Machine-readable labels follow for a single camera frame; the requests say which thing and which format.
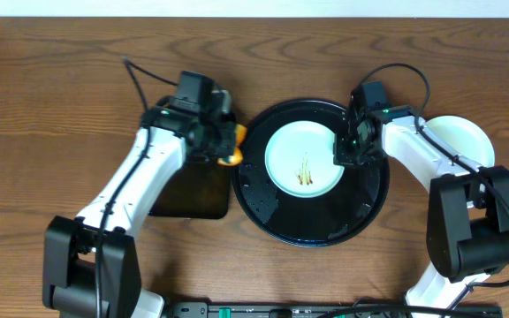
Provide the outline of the green and yellow sponge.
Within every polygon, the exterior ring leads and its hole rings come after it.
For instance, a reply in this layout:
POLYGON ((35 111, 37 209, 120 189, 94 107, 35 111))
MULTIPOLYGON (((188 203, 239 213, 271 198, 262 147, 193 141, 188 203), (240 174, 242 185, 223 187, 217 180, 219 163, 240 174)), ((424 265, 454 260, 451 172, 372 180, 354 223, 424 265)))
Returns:
POLYGON ((234 132, 235 147, 233 149, 233 154, 223 158, 218 158, 217 163, 219 165, 236 166, 243 161, 243 154, 240 150, 240 146, 247 136, 247 128, 244 125, 236 124, 234 132))

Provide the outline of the light blue plate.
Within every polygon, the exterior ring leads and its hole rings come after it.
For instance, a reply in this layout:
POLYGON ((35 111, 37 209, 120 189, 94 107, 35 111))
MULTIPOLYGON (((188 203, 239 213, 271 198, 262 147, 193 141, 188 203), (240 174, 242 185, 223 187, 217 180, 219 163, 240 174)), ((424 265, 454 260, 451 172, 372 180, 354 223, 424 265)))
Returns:
POLYGON ((277 188, 297 198, 315 198, 337 185, 345 168, 333 162, 335 133, 313 121, 283 125, 264 151, 266 171, 277 188))
POLYGON ((457 116, 434 117, 427 127, 466 158, 482 166, 495 165, 495 151, 488 135, 475 123, 457 116))

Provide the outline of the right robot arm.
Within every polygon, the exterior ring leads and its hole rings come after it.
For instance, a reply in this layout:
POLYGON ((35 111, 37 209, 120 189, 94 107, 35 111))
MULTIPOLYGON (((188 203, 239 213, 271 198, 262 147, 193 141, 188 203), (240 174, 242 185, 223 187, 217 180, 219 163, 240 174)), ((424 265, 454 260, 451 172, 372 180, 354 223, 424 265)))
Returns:
MULTIPOLYGON (((509 265, 509 170, 466 158, 410 106, 352 106, 336 136, 334 162, 360 168, 392 157, 429 194, 430 264, 406 292, 414 317, 447 316, 509 265)), ((497 284, 509 286, 509 279, 497 284)))

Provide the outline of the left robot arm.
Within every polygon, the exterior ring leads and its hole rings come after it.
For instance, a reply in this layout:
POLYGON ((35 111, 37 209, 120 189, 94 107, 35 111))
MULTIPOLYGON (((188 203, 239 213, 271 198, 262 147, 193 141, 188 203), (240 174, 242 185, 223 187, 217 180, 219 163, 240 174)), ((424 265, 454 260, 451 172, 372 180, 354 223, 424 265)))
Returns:
POLYGON ((44 234, 42 304, 63 317, 159 317, 165 300, 142 286, 135 241, 189 158, 232 163, 245 134, 230 110, 146 110, 108 184, 73 219, 44 234))

